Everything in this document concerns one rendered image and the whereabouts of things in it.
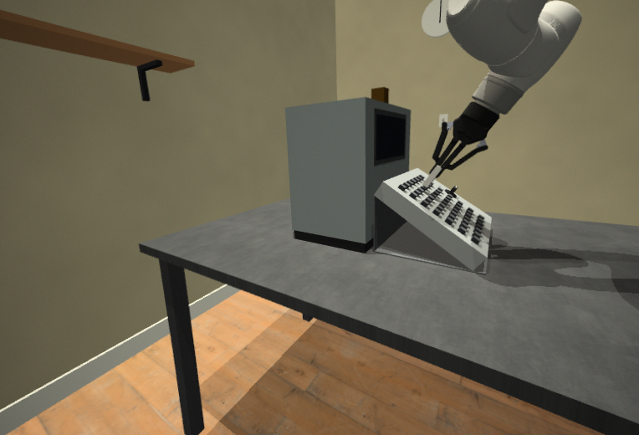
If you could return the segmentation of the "grey control console with keypad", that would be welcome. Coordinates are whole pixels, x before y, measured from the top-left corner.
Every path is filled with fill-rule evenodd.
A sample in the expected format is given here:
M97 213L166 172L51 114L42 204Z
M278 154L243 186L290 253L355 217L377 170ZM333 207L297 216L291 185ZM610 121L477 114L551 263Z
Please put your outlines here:
M409 171L411 110L389 104L389 89L285 118L295 239L486 275L492 218Z

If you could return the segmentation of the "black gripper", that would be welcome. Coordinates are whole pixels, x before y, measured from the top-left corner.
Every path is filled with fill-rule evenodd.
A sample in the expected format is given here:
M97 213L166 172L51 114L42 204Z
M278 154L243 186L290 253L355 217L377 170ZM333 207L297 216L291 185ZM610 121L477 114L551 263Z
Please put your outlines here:
M500 115L472 101L456 120L452 122L443 122L442 133L439 137L436 149L432 156L432 159L436 162L436 164L430 170L430 175L423 182L422 185L425 187L429 187L432 181L435 178L438 178L445 169L453 170L478 152L486 151L488 149L488 146L486 144L485 138L487 137L488 131L492 128L492 126L499 118ZM452 126L453 139L447 146L446 150L439 157L444 141L446 140L447 133L449 130L451 130ZM458 141L461 141L461 143L447 158ZM466 145L470 145L478 141L480 141L480 143L477 144L476 149L470 151L466 156L450 165L453 159Z

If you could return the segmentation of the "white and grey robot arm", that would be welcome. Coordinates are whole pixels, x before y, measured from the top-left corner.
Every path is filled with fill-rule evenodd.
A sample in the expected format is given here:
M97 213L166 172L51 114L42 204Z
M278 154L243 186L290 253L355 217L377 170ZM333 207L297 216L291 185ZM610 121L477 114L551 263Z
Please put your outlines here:
M508 114L567 49L581 14L569 3L548 1L449 0L450 34L490 68L472 96L475 103Z

